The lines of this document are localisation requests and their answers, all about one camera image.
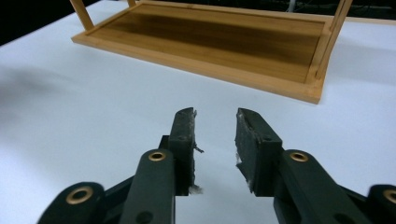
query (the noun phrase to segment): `white tabletop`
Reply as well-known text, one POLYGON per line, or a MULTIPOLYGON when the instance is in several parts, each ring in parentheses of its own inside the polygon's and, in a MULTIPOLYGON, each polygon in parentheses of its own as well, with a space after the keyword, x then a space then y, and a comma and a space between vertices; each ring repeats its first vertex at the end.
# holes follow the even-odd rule
MULTIPOLYGON (((126 8, 88 7, 94 23, 126 8)), ((347 21, 318 105, 74 44, 76 14, 0 48, 0 223, 36 223, 63 189, 108 189, 194 107, 196 184, 177 198, 177 223, 277 223, 235 167, 236 112, 259 112, 284 142, 366 195, 396 185, 396 25, 347 21)))

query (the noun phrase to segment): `wooden slat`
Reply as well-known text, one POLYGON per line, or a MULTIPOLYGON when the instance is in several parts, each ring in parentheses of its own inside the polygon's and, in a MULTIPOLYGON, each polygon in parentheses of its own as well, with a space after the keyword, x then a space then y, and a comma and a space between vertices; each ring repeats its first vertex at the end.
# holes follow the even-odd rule
POLYGON ((330 56, 332 54, 332 49, 334 48, 335 41, 340 34, 341 28, 344 24, 351 5, 352 0, 340 0, 340 4, 338 5, 338 8, 334 15, 334 19, 332 21, 332 26, 330 27, 330 32, 332 32, 332 36, 330 37, 329 44, 327 45, 327 48, 323 54, 320 67, 318 68, 316 75, 317 79, 324 78, 326 75, 326 70, 329 64, 330 56))
POLYGON ((90 18, 90 15, 87 12, 82 0, 70 0, 74 10, 78 14, 79 19, 81 20, 82 25, 85 30, 91 30, 93 28, 93 23, 90 18))
POLYGON ((134 0, 128 0, 128 6, 134 7, 134 6, 136 6, 136 2, 134 0))

